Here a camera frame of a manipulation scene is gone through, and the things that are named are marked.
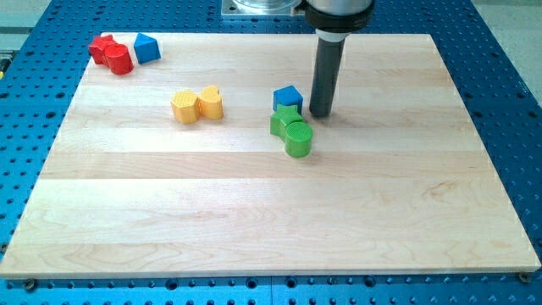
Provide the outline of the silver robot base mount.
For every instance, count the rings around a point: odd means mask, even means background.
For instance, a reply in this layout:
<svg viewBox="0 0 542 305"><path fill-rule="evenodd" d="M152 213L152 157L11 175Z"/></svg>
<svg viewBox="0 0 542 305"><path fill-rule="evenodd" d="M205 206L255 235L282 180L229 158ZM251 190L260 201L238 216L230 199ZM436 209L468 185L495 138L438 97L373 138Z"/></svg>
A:
<svg viewBox="0 0 542 305"><path fill-rule="evenodd" d="M228 17L292 15L302 0L222 0L221 14Z"/></svg>

